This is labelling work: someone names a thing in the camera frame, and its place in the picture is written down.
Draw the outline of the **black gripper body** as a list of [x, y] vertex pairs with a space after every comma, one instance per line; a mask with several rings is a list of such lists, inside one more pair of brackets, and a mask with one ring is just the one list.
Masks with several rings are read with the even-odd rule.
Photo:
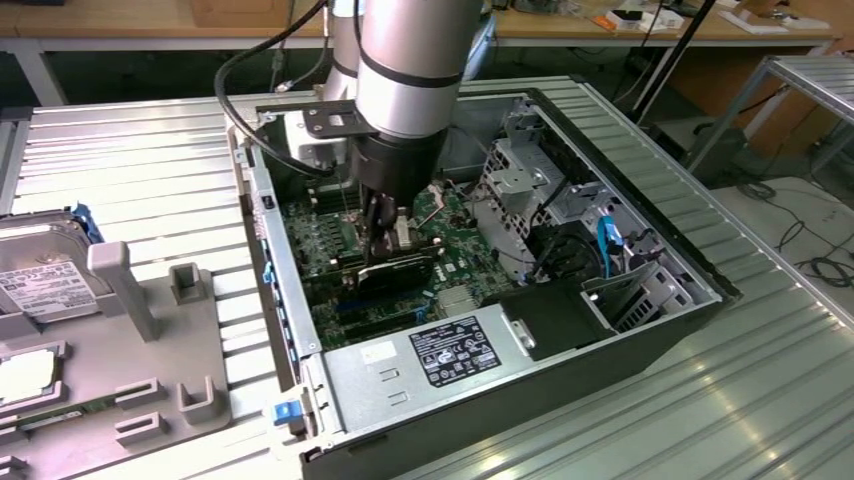
[[350, 166], [358, 183], [394, 200], [412, 200], [432, 179], [445, 137], [445, 129], [416, 139], [356, 136]]

